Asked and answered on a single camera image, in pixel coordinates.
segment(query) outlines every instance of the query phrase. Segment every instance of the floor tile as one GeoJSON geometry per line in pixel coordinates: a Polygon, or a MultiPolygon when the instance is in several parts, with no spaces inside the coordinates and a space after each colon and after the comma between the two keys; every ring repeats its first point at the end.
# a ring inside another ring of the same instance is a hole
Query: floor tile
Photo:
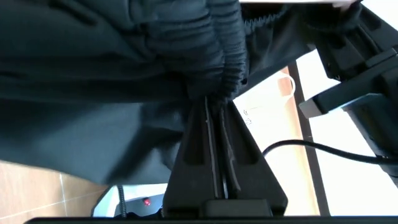
{"type": "Polygon", "coordinates": [[[100,186],[90,181],[62,174],[62,185],[65,200],[82,197],[88,194],[105,190],[107,186],[100,186]]]}
{"type": "Polygon", "coordinates": [[[0,218],[0,224],[20,224],[37,217],[65,217],[65,206],[63,202],[48,207],[39,208],[22,214],[7,218],[0,218]]]}
{"type": "Polygon", "coordinates": [[[74,198],[65,202],[68,217],[90,217],[91,211],[97,204],[102,192],[74,198]]]}
{"type": "Polygon", "coordinates": [[[63,200],[58,172],[0,162],[0,218],[63,200]]]}

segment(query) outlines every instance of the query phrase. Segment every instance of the wire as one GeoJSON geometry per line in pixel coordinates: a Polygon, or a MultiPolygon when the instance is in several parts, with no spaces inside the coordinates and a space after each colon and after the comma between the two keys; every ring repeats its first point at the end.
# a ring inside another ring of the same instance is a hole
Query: wire
{"type": "Polygon", "coordinates": [[[123,185],[117,185],[117,188],[119,192],[120,214],[122,215],[123,218],[127,218],[126,201],[124,200],[123,185]]]}
{"type": "Polygon", "coordinates": [[[272,145],[268,146],[266,150],[262,152],[263,156],[266,156],[269,152],[272,150],[281,147],[281,146],[290,146],[290,145],[297,145],[297,146],[309,146],[313,147],[315,149],[319,149],[322,151],[325,151],[327,153],[343,157],[345,159],[350,159],[352,161],[358,161],[358,162],[365,162],[368,164],[377,164],[377,165],[398,165],[398,160],[397,159],[388,159],[385,157],[371,157],[371,156],[363,156],[359,154],[354,154],[350,152],[345,152],[339,149],[335,149],[330,146],[322,145],[319,143],[315,142],[310,142],[310,141],[304,141],[304,140],[284,140],[284,141],[279,141],[277,143],[273,143],[272,145]]]}

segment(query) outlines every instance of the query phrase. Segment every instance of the red object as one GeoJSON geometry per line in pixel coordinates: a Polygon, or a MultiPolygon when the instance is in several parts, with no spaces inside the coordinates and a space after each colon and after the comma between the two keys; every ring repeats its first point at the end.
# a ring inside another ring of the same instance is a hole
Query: red object
{"type": "Polygon", "coordinates": [[[145,205],[145,206],[149,206],[149,205],[150,205],[150,199],[149,199],[149,198],[145,198],[145,199],[143,200],[143,202],[144,202],[144,205],[145,205]]]}

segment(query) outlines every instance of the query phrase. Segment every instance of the white wall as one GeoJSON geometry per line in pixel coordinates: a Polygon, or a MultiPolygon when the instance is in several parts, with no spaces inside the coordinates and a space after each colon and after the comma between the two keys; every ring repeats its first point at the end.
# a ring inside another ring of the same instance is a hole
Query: white wall
{"type": "MultiPolygon", "coordinates": [[[[398,28],[396,0],[365,0],[364,4],[398,28]]],[[[297,60],[305,99],[337,85],[329,80],[317,52],[297,60]]],[[[341,110],[310,119],[315,142],[373,156],[349,116],[341,110]]],[[[398,189],[379,166],[362,164],[317,151],[332,215],[398,215],[398,189]]]]}

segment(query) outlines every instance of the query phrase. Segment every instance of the black cloth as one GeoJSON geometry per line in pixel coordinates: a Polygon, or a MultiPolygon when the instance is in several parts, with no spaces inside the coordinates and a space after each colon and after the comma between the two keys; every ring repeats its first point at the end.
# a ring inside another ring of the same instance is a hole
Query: black cloth
{"type": "Polygon", "coordinates": [[[3,0],[0,159],[165,183],[192,100],[231,100],[314,49],[306,7],[3,0]]]}

